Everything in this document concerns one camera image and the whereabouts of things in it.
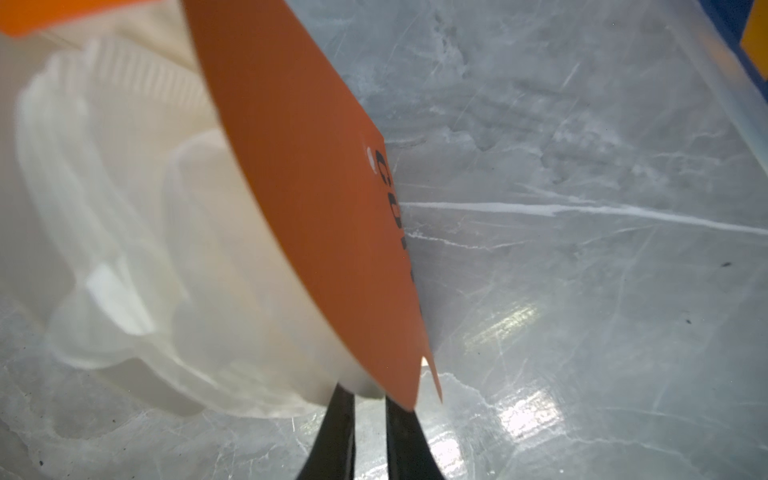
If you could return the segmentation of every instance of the crinkled plastic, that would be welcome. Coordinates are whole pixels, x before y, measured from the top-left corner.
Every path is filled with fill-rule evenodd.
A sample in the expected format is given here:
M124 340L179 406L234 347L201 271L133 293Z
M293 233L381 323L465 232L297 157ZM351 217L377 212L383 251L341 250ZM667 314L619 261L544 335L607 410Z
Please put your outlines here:
M19 98L17 143L76 279L46 332L58 358L135 356L234 415L299 415L338 381L379 394L276 246L197 74L122 38L57 53Z

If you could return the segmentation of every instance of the gray marble surface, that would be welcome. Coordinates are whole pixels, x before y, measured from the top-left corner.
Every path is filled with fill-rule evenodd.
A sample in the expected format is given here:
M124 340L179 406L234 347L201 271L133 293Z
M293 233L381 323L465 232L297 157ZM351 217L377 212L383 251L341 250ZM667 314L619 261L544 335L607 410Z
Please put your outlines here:
M446 478L768 478L768 178L648 0L291 5L388 141ZM322 421L175 418L0 319L3 480L292 478Z

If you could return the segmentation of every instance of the black tongs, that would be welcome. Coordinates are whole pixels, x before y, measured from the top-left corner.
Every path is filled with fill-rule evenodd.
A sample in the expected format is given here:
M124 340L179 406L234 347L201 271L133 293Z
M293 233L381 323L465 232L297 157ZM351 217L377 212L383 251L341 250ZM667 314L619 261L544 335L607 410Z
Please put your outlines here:
M413 412L386 398L386 457L389 480L445 480ZM296 480L353 480L355 396L336 386L315 445Z

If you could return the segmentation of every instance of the yellow shape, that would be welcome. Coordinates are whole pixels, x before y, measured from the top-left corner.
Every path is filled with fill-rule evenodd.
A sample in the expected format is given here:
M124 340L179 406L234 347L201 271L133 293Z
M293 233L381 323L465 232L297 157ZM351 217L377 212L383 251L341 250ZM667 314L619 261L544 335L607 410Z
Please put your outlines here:
M768 0L755 0L746 20L741 48L757 68L763 80L768 80Z

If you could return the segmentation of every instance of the marble floor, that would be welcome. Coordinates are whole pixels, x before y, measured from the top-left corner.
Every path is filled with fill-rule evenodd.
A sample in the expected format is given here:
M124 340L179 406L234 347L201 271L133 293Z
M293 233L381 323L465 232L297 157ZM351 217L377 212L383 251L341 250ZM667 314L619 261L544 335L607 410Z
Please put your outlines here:
M291 5L388 141L446 478L768 478L768 177L653 2ZM0 320L3 480L290 479L322 421L173 417Z

